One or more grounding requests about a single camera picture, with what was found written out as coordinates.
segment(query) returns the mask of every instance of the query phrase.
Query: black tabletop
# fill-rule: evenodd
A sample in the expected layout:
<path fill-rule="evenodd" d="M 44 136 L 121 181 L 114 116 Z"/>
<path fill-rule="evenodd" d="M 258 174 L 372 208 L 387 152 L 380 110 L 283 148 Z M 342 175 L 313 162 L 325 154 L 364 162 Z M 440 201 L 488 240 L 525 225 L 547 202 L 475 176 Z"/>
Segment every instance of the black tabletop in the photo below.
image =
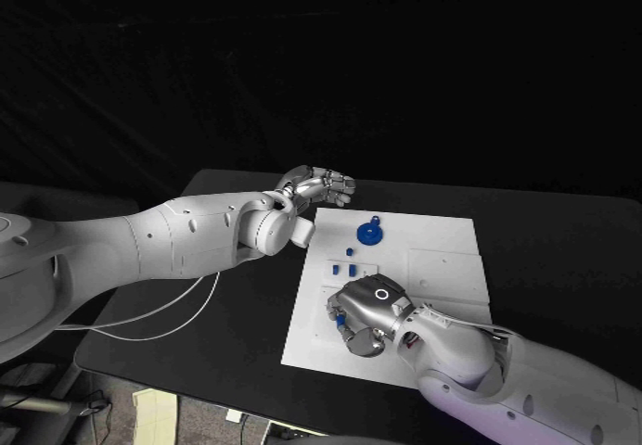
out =
<path fill-rule="evenodd" d="M 205 170 L 183 196 L 273 190 L 280 177 Z M 631 360 L 642 339 L 638 202 L 364 180 L 348 209 L 472 218 L 494 322 L 642 388 Z M 310 208 L 302 216 L 315 220 L 315 214 Z M 77 364 L 329 434 L 410 444 L 436 438 L 494 443 L 437 411 L 419 391 L 282 365 L 305 253 L 290 244 L 274 257 L 224 271 L 211 304 L 170 336 L 126 342 L 90 333 Z M 170 309 L 110 332 L 150 337 L 179 326 L 211 293 L 214 277 Z M 152 280 L 121 287 L 100 323 L 150 311 L 192 282 Z"/>

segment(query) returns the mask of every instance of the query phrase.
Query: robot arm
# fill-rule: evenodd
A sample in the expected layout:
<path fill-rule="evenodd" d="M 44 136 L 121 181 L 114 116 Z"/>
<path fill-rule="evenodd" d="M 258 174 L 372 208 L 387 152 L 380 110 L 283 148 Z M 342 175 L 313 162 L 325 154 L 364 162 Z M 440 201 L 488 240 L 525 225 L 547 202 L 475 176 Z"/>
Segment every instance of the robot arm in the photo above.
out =
<path fill-rule="evenodd" d="M 108 289 L 225 271 L 315 233 L 310 201 L 351 201 L 355 180 L 299 167 L 276 191 L 179 197 L 136 215 L 49 222 L 0 213 L 0 362 Z"/>
<path fill-rule="evenodd" d="M 348 350 L 374 357 L 391 343 L 427 401 L 497 442 L 642 443 L 638 389 L 499 326 L 416 307 L 384 275 L 348 283 L 328 312 Z"/>

